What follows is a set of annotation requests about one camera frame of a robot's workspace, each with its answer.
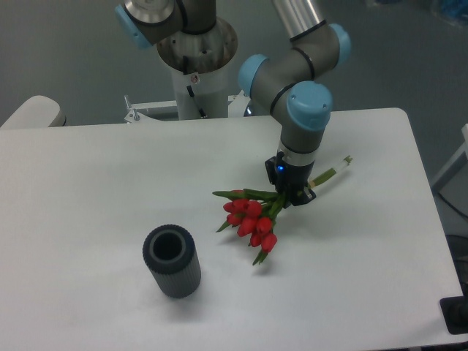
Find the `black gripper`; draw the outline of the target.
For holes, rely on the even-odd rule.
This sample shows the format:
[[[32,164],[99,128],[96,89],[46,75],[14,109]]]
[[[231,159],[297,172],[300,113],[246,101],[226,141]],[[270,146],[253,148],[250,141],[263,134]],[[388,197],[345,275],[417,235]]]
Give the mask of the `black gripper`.
[[[284,153],[279,151],[276,156],[265,161],[265,169],[270,184],[274,185],[278,193],[284,193],[286,200],[284,207],[306,205],[315,200],[317,195],[307,184],[314,162],[295,166],[282,161]]]

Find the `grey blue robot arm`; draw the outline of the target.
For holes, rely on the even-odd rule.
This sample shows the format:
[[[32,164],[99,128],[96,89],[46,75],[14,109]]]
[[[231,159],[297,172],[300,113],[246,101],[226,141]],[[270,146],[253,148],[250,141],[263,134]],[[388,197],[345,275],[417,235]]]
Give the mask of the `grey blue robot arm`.
[[[288,205],[305,205],[315,197],[309,176],[333,108],[331,93],[317,78],[349,58],[351,42],[313,1],[273,5],[291,48],[281,61],[249,57],[238,84],[282,127],[276,155],[265,163],[270,183]],[[136,46],[156,48],[170,69],[181,120],[227,116],[225,70],[238,38],[217,15],[215,1],[124,1],[115,13]]]

